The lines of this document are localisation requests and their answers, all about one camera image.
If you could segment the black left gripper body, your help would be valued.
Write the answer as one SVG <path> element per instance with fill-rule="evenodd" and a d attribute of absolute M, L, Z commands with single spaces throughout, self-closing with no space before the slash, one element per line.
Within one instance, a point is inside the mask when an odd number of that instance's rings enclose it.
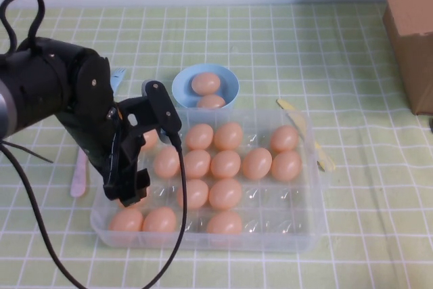
<path fill-rule="evenodd" d="M 144 134 L 159 130 L 156 111 L 146 97 L 66 111 L 66 130 L 86 153 L 105 184 L 132 183 L 138 175 L 138 155 L 148 140 Z"/>

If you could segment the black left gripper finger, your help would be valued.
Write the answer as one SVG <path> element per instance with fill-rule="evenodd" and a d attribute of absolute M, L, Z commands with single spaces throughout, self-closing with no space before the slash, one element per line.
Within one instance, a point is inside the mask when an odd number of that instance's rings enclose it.
<path fill-rule="evenodd" d="M 140 171 L 135 166 L 112 169 L 108 166 L 102 169 L 103 189 L 106 197 L 113 201 L 119 200 L 124 207 L 138 203 L 146 197 L 146 188 L 136 190 L 136 172 Z"/>
<path fill-rule="evenodd" d="M 144 190 L 150 186 L 150 176 L 147 169 L 141 169 L 136 172 L 136 190 Z"/>

